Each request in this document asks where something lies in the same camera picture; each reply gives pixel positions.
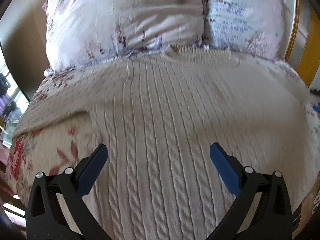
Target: headboard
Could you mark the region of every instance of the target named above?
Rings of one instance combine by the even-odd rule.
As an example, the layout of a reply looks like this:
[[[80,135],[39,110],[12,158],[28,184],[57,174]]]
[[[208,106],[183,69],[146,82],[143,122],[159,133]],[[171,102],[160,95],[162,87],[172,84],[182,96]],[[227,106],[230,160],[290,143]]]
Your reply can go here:
[[[288,60],[294,46],[295,38],[299,24],[299,6],[296,1],[296,12],[294,14],[295,22],[290,27],[289,34],[291,41],[285,51],[285,59]],[[313,7],[316,20],[320,17],[320,0],[308,0]],[[43,71],[48,67],[49,62],[45,52],[45,31],[46,15],[42,10],[45,0],[0,0],[0,45],[6,60],[7,66],[20,87],[21,91],[31,99],[44,76]],[[310,85],[316,74],[320,63],[320,55],[317,54],[315,44],[317,43],[318,34],[320,35],[320,20],[316,27],[310,23],[315,32],[314,41],[306,44],[304,57],[301,58],[298,73],[307,85]],[[309,59],[313,57],[310,67]]]

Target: wooden trim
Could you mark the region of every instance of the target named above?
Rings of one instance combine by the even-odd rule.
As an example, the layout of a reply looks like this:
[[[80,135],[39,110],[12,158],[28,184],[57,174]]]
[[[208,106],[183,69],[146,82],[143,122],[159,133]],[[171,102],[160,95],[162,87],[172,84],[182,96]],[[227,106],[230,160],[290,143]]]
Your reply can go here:
[[[292,28],[292,33],[291,33],[291,38],[290,42],[287,48],[287,52],[284,56],[285,61],[288,61],[294,46],[294,42],[297,37],[297,32],[298,32],[298,26],[299,26],[299,18],[300,18],[300,0],[296,0],[296,6],[295,6],[295,14],[294,14],[294,23],[293,23],[293,28]]]
[[[306,47],[304,49],[297,72],[309,87],[320,64],[320,19],[311,9],[310,28]]]

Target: bedsheet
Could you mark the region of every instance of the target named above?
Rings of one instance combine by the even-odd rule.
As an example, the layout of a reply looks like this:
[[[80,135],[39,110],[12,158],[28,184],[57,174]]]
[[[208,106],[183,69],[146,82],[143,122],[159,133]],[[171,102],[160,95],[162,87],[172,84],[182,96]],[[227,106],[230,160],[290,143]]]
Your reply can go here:
[[[38,171],[60,173],[102,142],[109,159],[84,202],[113,239],[206,239],[234,201],[209,157],[218,141],[257,172],[280,170],[295,210],[320,170],[319,140],[308,89],[281,66],[174,47],[47,77],[17,128],[7,181],[26,203]]]

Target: pillowcase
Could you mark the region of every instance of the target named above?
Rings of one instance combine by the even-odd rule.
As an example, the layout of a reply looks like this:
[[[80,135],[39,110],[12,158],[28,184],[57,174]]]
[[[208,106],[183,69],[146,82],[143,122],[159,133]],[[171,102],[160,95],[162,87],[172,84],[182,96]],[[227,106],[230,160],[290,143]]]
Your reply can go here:
[[[43,8],[55,73],[168,44],[202,43],[203,0],[48,0]]]
[[[208,0],[204,44],[274,59],[284,33],[282,12],[282,0]]]

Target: pillow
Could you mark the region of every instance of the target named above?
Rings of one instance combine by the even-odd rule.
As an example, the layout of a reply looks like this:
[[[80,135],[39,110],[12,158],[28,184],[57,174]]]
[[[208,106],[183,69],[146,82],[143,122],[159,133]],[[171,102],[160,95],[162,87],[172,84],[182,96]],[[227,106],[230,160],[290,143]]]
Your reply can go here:
[[[284,33],[282,0],[208,0],[204,44],[248,52],[267,59],[278,56]]]
[[[48,0],[43,8],[55,73],[168,44],[202,43],[203,0]]]

